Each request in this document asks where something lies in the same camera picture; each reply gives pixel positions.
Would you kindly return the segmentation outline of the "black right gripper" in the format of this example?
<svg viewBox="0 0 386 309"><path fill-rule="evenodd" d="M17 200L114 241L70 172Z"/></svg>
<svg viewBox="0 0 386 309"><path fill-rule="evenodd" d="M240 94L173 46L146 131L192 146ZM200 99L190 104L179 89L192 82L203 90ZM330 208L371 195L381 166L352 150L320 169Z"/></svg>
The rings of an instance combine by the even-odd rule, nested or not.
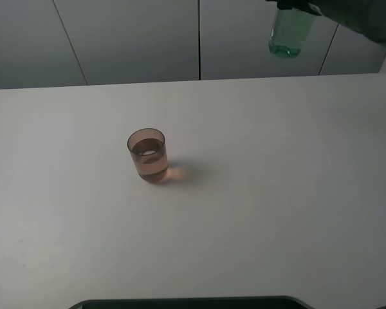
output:
<svg viewBox="0 0 386 309"><path fill-rule="evenodd" d="M266 0L275 2L279 10L299 10L311 15L323 15L348 29L362 34L386 48L386 0Z"/></svg>

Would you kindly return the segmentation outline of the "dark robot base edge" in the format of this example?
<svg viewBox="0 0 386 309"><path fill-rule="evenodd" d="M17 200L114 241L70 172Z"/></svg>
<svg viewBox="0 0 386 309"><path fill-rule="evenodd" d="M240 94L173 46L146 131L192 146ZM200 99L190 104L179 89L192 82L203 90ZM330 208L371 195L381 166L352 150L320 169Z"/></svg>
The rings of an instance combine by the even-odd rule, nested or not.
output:
<svg viewBox="0 0 386 309"><path fill-rule="evenodd" d="M202 308L310 308L290 296L202 297L162 299L95 299L79 302L73 308L123 309L202 309Z"/></svg>

